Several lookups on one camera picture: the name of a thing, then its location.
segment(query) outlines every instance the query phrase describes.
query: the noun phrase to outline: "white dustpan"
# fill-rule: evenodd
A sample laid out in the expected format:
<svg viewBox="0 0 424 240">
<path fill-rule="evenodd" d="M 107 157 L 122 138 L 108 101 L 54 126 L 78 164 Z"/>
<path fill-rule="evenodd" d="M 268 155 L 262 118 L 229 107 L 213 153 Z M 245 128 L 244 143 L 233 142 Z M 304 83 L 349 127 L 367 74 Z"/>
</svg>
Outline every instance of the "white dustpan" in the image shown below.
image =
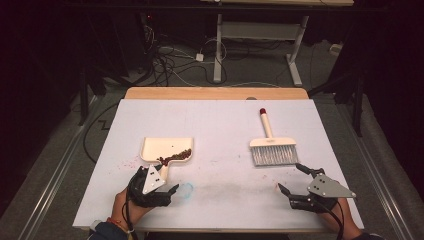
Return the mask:
<svg viewBox="0 0 424 240">
<path fill-rule="evenodd" d="M 161 162 L 159 159 L 169 158 L 173 155 L 185 153 L 182 159 L 172 159 L 167 163 Z M 193 138 L 144 138 L 141 147 L 140 157 L 150 164 L 162 163 L 160 176 L 166 181 L 168 177 L 168 167 L 171 163 L 187 162 L 193 155 Z"/>
</svg>

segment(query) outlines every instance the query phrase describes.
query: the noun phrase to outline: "white table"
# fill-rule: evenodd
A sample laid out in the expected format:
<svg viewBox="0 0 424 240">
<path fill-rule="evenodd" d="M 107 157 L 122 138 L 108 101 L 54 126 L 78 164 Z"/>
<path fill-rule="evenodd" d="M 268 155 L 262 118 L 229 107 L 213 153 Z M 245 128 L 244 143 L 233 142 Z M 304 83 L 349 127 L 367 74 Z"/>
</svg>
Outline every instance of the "white table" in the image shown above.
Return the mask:
<svg viewBox="0 0 424 240">
<path fill-rule="evenodd" d="M 136 225 L 142 231 L 321 232 L 315 214 L 292 210 L 280 193 L 307 194 L 311 176 L 294 166 L 255 168 L 250 140 L 264 138 L 259 109 L 266 108 L 274 136 L 297 141 L 302 164 L 324 168 L 347 186 L 312 100 L 121 101 L 73 223 L 88 228 L 111 214 L 114 196 L 140 165 L 144 137 L 193 137 L 192 158 L 170 165 L 166 191 L 180 184 L 168 207 L 158 207 Z M 354 221 L 363 228 L 354 201 Z"/>
<path fill-rule="evenodd" d="M 220 4 L 278 4 L 297 6 L 325 6 L 343 7 L 352 6 L 353 0 L 220 0 Z M 299 24 L 255 23 L 255 22 L 229 22 L 222 20 L 222 14 L 218 14 L 216 33 L 216 57 L 214 65 L 214 82 L 221 82 L 222 61 L 222 38 L 248 38 L 269 40 L 294 40 L 292 53 L 286 55 L 287 65 L 292 76 L 293 84 L 302 87 L 299 71 L 296 66 L 296 57 L 302 43 L 309 16 L 303 16 Z"/>
</svg>

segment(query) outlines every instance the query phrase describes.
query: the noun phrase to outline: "white paper sheet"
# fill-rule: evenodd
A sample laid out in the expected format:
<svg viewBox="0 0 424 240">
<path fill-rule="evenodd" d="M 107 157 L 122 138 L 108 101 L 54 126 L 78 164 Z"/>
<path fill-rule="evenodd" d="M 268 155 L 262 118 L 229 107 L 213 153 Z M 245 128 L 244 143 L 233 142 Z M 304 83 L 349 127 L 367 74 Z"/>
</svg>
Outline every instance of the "white paper sheet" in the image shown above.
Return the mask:
<svg viewBox="0 0 424 240">
<path fill-rule="evenodd" d="M 170 165 L 166 191 L 180 184 L 168 207 L 149 212 L 136 226 L 162 231 L 322 231 L 315 214 L 290 208 L 277 183 L 307 194 L 312 181 L 294 166 L 255 168 L 249 142 L 265 138 L 265 108 L 274 137 L 297 142 L 300 162 L 324 168 L 347 186 L 312 100 L 122 100 L 74 227 L 88 227 L 111 214 L 116 193 L 141 165 L 144 137 L 193 137 L 192 158 Z M 350 200 L 353 219 L 362 221 Z"/>
</svg>

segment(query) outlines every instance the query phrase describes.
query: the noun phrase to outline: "human hand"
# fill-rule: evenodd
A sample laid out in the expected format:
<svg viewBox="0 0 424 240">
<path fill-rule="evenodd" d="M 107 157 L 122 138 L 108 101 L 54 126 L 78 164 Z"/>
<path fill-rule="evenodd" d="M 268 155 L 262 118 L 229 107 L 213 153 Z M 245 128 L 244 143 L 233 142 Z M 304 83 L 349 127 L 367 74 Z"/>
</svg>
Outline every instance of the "human hand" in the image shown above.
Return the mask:
<svg viewBox="0 0 424 240">
<path fill-rule="evenodd" d="M 361 235 L 361 230 L 356 226 L 353 221 L 352 214 L 350 212 L 349 203 L 346 198 L 339 198 L 338 203 L 336 204 L 331 211 L 340 219 L 343 228 L 343 239 L 349 240 Z M 318 213 L 319 217 L 321 217 L 326 225 L 334 232 L 338 232 L 340 230 L 339 224 L 334 219 L 333 216 L 329 213 Z"/>
<path fill-rule="evenodd" d="M 155 166 L 156 170 L 160 170 L 162 165 Z M 171 196 L 177 191 L 179 184 L 175 185 L 168 192 L 156 192 L 153 190 L 150 193 L 142 192 L 146 182 L 148 168 L 140 167 L 134 177 L 128 184 L 128 195 L 136 205 L 141 207 L 163 207 L 171 203 Z"/>
<path fill-rule="evenodd" d="M 111 219 L 115 221 L 115 223 L 119 224 L 123 230 L 128 232 L 128 224 L 125 221 L 127 218 L 127 209 L 129 210 L 130 221 L 132 224 L 137 224 L 140 219 L 146 215 L 149 211 L 151 211 L 154 207 L 140 207 L 134 204 L 133 201 L 128 201 L 126 204 L 126 196 L 127 196 L 127 188 L 125 188 L 122 192 L 116 194 L 115 202 L 113 203 L 112 215 Z"/>
</svg>

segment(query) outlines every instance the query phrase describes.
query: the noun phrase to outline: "brush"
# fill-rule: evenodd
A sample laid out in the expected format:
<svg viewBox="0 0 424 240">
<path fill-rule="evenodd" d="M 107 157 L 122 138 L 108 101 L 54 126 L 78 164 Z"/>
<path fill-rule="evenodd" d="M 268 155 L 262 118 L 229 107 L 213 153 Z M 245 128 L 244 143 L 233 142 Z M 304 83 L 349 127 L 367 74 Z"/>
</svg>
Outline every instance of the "brush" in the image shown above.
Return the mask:
<svg viewBox="0 0 424 240">
<path fill-rule="evenodd" d="M 272 136 L 266 110 L 261 108 L 262 125 L 267 138 L 253 139 L 250 142 L 255 166 L 288 165 L 299 162 L 296 141 L 293 138 L 274 138 Z"/>
</svg>

